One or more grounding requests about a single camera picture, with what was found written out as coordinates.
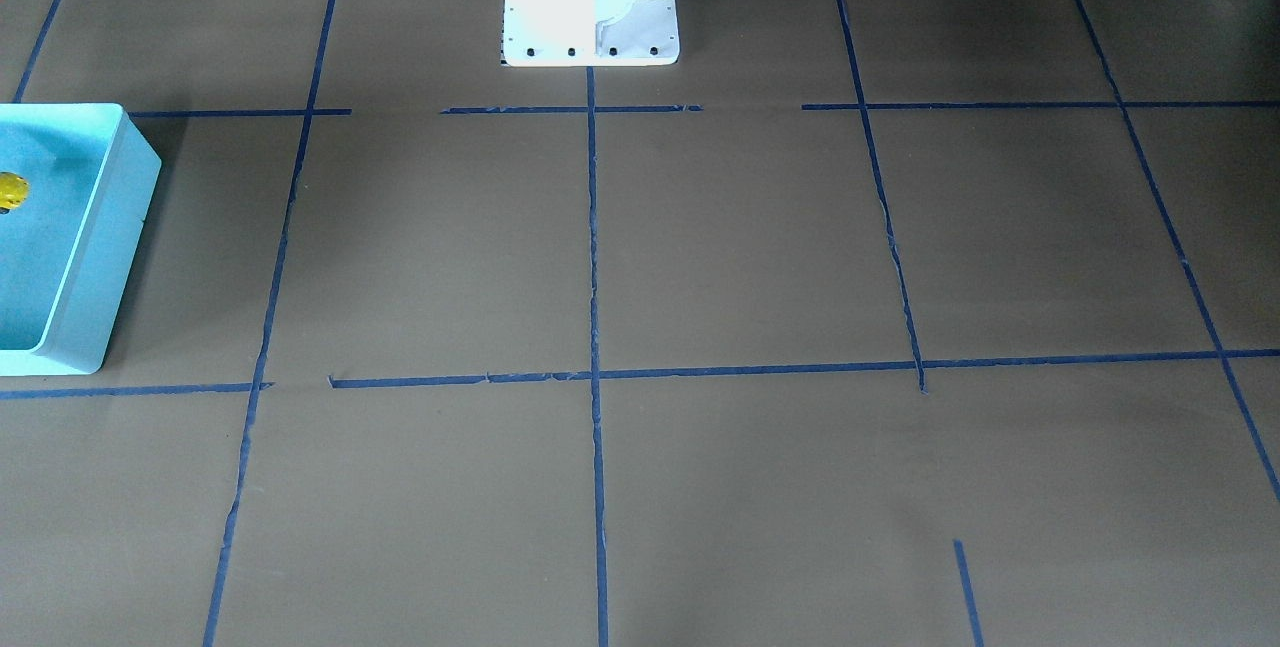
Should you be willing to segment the yellow beetle toy car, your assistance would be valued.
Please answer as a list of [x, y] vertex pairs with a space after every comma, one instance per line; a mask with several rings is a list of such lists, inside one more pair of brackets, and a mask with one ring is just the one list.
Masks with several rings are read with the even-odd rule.
[[0, 173], [0, 213], [9, 214], [20, 208], [29, 196], [29, 182], [13, 172]]

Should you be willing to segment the turquoise plastic bin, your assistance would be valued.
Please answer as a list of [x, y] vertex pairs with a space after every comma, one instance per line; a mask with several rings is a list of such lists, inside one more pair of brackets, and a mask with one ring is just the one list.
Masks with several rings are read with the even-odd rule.
[[6, 104], [3, 170], [29, 191], [1, 224], [1, 374], [95, 373], [161, 159], [116, 104]]

